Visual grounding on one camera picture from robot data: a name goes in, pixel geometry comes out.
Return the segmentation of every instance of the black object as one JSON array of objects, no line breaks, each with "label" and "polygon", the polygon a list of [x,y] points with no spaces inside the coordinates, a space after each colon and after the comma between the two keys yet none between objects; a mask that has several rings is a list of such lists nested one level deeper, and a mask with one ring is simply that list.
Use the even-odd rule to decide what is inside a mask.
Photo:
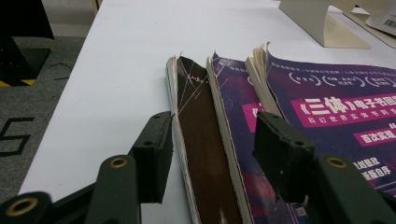
[{"label": "black object", "polygon": [[32,192],[1,204],[0,223],[140,223],[141,203],[163,201],[173,154],[171,121],[170,112],[152,116],[128,155],[108,158],[95,183],[56,203],[47,193]]},{"label": "black object", "polygon": [[396,202],[381,197],[349,161],[314,157],[315,146],[281,117],[259,112],[253,156],[277,198],[302,203],[311,223],[393,224]]},{"label": "black object", "polygon": [[10,86],[36,79],[50,49],[19,49],[12,36],[53,39],[41,0],[0,1],[0,80]]}]

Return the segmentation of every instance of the white tabletop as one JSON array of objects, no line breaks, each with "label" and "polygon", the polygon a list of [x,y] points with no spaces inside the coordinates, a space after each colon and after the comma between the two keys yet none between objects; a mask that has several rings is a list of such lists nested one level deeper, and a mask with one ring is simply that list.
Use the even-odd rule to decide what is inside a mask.
[{"label": "white tabletop", "polygon": [[[272,41],[280,58],[396,66],[395,49],[332,10],[373,48],[324,49],[264,0],[104,1],[57,105],[21,192],[52,200],[90,185],[101,162],[126,154],[149,117],[170,110],[165,64],[174,54],[205,65],[216,51],[244,61]],[[163,204],[143,204],[144,223],[190,223],[177,148]]]}]

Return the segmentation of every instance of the gray floor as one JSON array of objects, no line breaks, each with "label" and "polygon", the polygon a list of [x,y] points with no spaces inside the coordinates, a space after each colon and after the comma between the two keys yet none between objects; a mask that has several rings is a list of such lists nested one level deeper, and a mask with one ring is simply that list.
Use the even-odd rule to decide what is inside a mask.
[{"label": "gray floor", "polygon": [[33,86],[0,88],[0,135],[29,136],[0,139],[0,204],[18,194],[53,110],[64,90],[93,19],[92,0],[43,0],[55,40],[14,38],[20,48],[50,48],[46,63]]}]

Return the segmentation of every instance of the book cover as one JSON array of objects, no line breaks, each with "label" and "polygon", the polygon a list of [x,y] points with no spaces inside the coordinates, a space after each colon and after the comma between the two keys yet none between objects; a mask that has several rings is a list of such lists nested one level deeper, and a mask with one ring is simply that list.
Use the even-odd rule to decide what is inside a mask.
[{"label": "book cover", "polygon": [[242,223],[206,70],[172,58],[167,81],[193,222]]},{"label": "book cover", "polygon": [[344,157],[375,189],[396,195],[396,70],[291,62],[268,50],[266,60],[284,118],[316,144],[316,156]]},{"label": "book cover", "polygon": [[262,107],[245,63],[215,53],[207,69],[242,217],[248,212],[253,223],[307,223],[300,204],[276,202],[252,156],[256,114]]}]

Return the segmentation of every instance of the purple magazine cover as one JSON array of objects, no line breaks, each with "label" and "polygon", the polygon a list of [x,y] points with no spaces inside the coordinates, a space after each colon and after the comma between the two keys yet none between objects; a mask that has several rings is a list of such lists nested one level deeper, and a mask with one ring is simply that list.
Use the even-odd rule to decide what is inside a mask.
[{"label": "purple magazine cover", "polygon": [[396,70],[297,63],[268,51],[266,69],[285,119],[316,144],[316,156],[344,157],[375,189],[396,195]]},{"label": "purple magazine cover", "polygon": [[245,63],[213,56],[213,70],[254,223],[308,223],[300,204],[275,201],[262,168],[253,158],[256,113],[262,110]]}]

